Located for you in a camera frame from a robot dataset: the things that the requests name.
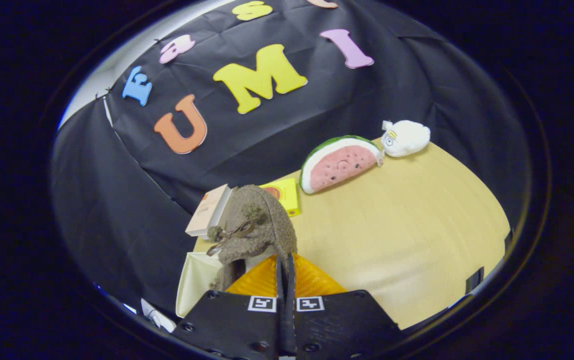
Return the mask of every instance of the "white plush toy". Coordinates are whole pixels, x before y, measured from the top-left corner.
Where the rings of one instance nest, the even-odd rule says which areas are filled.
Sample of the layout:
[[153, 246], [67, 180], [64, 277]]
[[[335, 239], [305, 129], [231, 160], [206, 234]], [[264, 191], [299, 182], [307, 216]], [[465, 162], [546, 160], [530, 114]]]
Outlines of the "white plush toy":
[[397, 123], [383, 121], [382, 152], [390, 157], [406, 157], [423, 150], [429, 144], [431, 131], [421, 123], [401, 120]]

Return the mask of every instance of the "brown stuffed animal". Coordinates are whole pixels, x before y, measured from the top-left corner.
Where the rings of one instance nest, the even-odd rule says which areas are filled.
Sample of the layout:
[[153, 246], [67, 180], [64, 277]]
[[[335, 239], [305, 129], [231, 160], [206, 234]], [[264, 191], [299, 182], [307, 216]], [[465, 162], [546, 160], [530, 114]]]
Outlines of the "brown stuffed animal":
[[289, 253], [296, 253], [296, 232], [284, 207], [268, 191], [255, 185], [239, 188], [229, 198], [225, 228], [209, 228], [209, 240], [217, 242], [207, 254], [216, 251], [223, 267], [210, 285], [225, 291], [245, 273], [245, 259], [260, 255], [273, 247], [282, 260], [285, 274]]

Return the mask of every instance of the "pink watermelon flesh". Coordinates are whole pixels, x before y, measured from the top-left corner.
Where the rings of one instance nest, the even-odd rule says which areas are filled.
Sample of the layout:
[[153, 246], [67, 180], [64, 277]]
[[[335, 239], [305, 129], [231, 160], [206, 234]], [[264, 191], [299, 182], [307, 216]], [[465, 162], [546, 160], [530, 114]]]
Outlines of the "pink watermelon flesh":
[[311, 171], [310, 184], [320, 191], [358, 175], [376, 164], [373, 152], [358, 145], [345, 146], [322, 158]]

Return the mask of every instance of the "yellow letter m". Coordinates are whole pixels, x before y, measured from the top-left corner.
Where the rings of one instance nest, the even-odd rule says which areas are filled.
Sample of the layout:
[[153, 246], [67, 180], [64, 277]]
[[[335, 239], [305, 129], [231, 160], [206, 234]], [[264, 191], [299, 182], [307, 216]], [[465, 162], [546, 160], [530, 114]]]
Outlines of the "yellow letter m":
[[286, 94], [307, 84], [307, 78], [299, 75], [285, 57], [284, 46], [279, 43], [266, 46], [256, 54], [257, 70], [251, 70], [239, 64], [228, 64], [213, 74], [213, 80], [223, 82], [238, 102], [238, 112], [247, 114], [260, 105], [260, 99], [253, 97], [253, 91], [263, 98], [273, 98], [273, 84], [276, 92]]

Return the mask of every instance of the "screw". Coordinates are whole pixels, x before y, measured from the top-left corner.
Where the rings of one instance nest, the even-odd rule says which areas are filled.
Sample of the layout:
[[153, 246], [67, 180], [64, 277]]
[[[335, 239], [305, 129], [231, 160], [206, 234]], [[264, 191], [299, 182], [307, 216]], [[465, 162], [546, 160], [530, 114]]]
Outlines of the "screw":
[[314, 353], [320, 350], [320, 346], [318, 344], [306, 344], [304, 349], [307, 353]]

